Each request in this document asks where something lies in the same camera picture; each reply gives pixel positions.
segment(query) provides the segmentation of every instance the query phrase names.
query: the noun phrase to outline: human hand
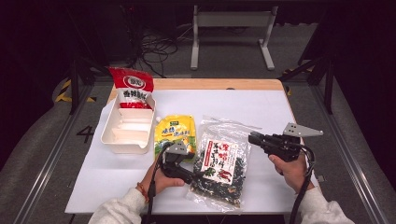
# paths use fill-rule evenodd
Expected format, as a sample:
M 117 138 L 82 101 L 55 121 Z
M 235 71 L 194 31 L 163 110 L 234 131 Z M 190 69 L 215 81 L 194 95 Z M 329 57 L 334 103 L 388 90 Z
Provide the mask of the human hand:
M 151 164 L 146 172 L 145 177 L 142 182 L 143 189 L 145 192 L 149 192 L 149 183 L 151 182 L 152 174 L 154 172 L 155 164 L 157 163 L 158 158 Z M 168 187 L 182 187 L 184 186 L 184 180 L 180 178 L 169 178 L 167 177 L 161 169 L 158 169 L 156 175 L 154 177 L 155 180 L 155 192 L 156 194 L 161 193 L 164 189 Z
M 305 155 L 300 155 L 296 161 L 285 162 L 276 155 L 269 156 L 270 161 L 275 165 L 278 173 L 285 176 L 286 183 L 294 189 L 296 193 L 300 192 L 301 186 L 305 180 L 306 161 Z M 314 188 L 312 182 L 309 183 L 307 190 Z

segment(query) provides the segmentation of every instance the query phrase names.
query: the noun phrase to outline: red and white package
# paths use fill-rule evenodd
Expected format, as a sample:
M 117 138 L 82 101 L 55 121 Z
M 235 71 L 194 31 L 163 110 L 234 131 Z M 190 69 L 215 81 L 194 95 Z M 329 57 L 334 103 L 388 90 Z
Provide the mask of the red and white package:
M 130 68 L 109 67 L 120 99 L 121 108 L 152 109 L 146 99 L 154 90 L 152 76 Z

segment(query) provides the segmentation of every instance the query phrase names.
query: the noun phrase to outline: white tabletop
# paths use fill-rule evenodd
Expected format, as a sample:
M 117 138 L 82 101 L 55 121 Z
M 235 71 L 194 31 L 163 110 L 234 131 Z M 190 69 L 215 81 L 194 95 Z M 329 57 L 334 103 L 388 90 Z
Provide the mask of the white tabletop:
M 232 119 L 246 125 L 261 127 L 261 133 L 282 134 L 289 122 L 296 122 L 283 91 L 222 91 L 169 90 L 154 91 L 155 117 L 172 114 L 193 115 L 198 128 L 203 115 Z M 104 107 L 92 139 L 90 150 L 65 212 L 93 213 L 106 200 L 122 197 L 129 188 L 141 181 L 154 160 L 153 130 L 148 153 L 114 154 L 101 143 L 114 100 Z M 318 181 L 312 177 L 314 185 Z M 216 214 L 208 208 L 185 198 L 189 185 L 169 188 L 154 198 L 153 214 Z M 285 214 L 291 211 L 294 191 L 285 183 L 260 147 L 252 146 L 247 165 L 247 177 L 242 192 L 245 214 Z

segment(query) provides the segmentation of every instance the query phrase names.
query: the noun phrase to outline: sleeve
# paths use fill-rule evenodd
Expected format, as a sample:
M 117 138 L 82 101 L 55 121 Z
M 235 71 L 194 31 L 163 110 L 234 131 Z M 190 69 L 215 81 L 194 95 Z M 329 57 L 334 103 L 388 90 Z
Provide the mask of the sleeve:
M 140 224 L 141 210 L 145 207 L 145 197 L 131 188 L 123 198 L 111 199 L 101 204 L 93 213 L 89 224 L 134 223 Z
M 302 223 L 354 223 L 344 215 L 337 202 L 327 202 L 318 188 L 306 192 L 300 204 Z

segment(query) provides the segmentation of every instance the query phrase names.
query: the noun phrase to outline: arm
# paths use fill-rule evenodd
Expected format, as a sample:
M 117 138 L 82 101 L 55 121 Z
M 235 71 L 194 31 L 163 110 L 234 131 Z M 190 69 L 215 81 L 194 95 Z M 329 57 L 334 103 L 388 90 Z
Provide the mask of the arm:
M 286 183 L 300 192 L 306 173 L 305 155 L 300 155 L 297 161 L 284 162 L 275 155 L 269 156 L 276 170 L 285 176 Z M 345 215 L 337 202 L 328 203 L 322 193 L 309 183 L 307 192 L 300 204 L 303 223 L 353 223 Z
M 148 168 L 145 177 L 141 182 L 141 187 L 131 188 L 120 199 L 111 199 L 93 213 L 90 224 L 92 223 L 141 223 L 140 212 L 148 203 L 147 192 L 149 183 L 154 171 L 156 161 Z M 161 193 L 168 187 L 184 186 L 184 181 L 179 178 L 166 177 L 161 169 L 156 172 L 154 177 L 156 182 L 156 194 Z

